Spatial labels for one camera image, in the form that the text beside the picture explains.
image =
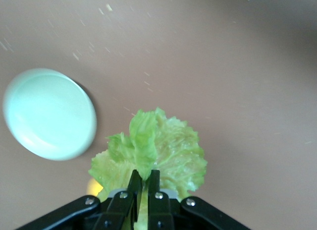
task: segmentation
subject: light blue plate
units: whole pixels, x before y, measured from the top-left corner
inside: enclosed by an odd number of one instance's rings
[[[32,69],[14,78],[4,96],[3,113],[16,140],[50,160],[81,155],[96,134],[91,100],[73,80],[54,70]]]

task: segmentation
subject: lettuce leaf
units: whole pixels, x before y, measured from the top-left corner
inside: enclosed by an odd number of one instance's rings
[[[176,191],[179,200],[204,183],[207,161],[198,145],[197,132],[187,122],[166,118],[160,108],[139,110],[130,122],[129,132],[130,136],[120,133],[108,137],[108,150],[92,159],[89,174],[103,186],[98,194],[101,201],[111,190],[126,188],[134,169],[143,181],[151,170],[160,170],[160,187]],[[136,230],[147,229],[147,211],[144,189]]]

